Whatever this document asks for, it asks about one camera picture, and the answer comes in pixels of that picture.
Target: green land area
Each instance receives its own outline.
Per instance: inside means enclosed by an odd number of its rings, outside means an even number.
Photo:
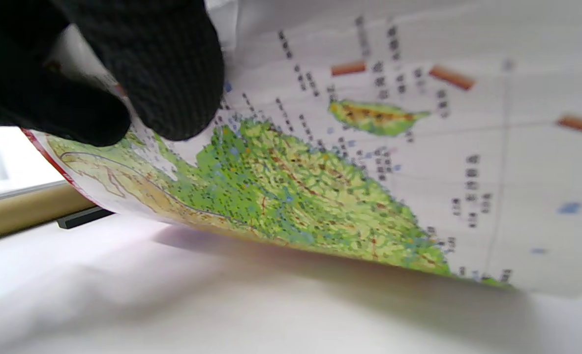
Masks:
[[[330,103],[328,111],[341,123],[373,135],[395,137],[410,130],[430,112],[407,112],[381,103],[361,103],[344,99]]]
[[[108,191],[152,182],[151,189],[165,196],[136,191],[142,193],[138,200],[174,220],[206,222],[214,215],[226,229],[267,242],[452,276],[442,250],[408,206],[358,166],[268,122],[244,119],[236,132],[216,128],[212,142],[196,155],[196,166],[158,136],[145,142],[129,132],[105,148],[52,136],[48,143],[68,167]],[[150,144],[174,165],[172,174],[136,153]],[[159,203],[165,206],[153,207]]]

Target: white table surface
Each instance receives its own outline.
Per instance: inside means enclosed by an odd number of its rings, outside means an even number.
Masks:
[[[113,215],[0,240],[0,353],[582,354],[582,297]]]

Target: curved map page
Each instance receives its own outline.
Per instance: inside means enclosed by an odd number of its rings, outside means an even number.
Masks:
[[[212,142],[185,162],[154,136],[174,180],[137,149],[133,132],[113,147],[49,135],[49,148],[77,174],[116,197],[132,195],[160,217],[282,246],[451,276],[441,247],[411,209],[333,152],[319,152],[272,123],[215,128]],[[500,284],[488,278],[489,284]]]
[[[26,133],[118,213],[580,294],[582,31],[564,31],[572,56],[540,66],[558,32],[531,38],[536,24],[487,4],[432,19],[356,11],[241,40],[216,117],[188,141],[137,117],[105,148]],[[47,66],[127,101],[74,27]]]

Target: blue dot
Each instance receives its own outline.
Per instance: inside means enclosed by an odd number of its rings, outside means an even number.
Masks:
[[[579,213],[579,209],[581,207],[582,207],[581,203],[577,203],[577,202],[565,203],[558,209],[558,213],[576,214],[576,213]]]

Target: black glove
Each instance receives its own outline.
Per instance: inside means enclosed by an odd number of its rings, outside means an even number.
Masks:
[[[125,105],[41,65],[67,26],[47,0],[0,0],[0,125],[95,146],[115,144],[129,128]]]
[[[40,67],[43,48],[65,18],[124,87],[146,126],[176,141],[209,125],[223,94],[225,65],[203,0],[54,3],[65,17],[46,0],[0,3],[0,125],[96,146],[126,133],[129,119],[116,98]],[[27,31],[31,26],[37,27]]]

